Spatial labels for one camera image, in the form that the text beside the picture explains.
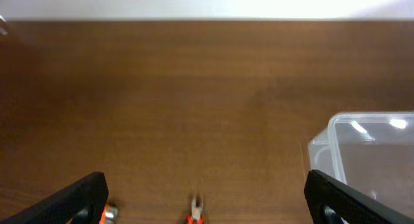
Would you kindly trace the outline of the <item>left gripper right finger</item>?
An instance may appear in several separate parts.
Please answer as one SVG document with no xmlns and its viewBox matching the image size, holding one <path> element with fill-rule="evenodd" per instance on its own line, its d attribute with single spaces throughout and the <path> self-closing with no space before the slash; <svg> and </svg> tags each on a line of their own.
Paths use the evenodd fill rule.
<svg viewBox="0 0 414 224">
<path fill-rule="evenodd" d="M 304 194 L 312 221 L 317 224 L 413 224 L 412 218 L 320 170 L 308 172 Z"/>
</svg>

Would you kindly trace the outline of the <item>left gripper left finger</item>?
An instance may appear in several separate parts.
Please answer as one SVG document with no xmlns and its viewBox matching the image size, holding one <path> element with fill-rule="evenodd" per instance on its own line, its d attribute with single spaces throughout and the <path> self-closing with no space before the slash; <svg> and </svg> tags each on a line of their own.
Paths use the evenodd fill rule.
<svg viewBox="0 0 414 224">
<path fill-rule="evenodd" d="M 100 223 L 108 196 L 104 173 L 93 172 L 1 223 Z"/>
</svg>

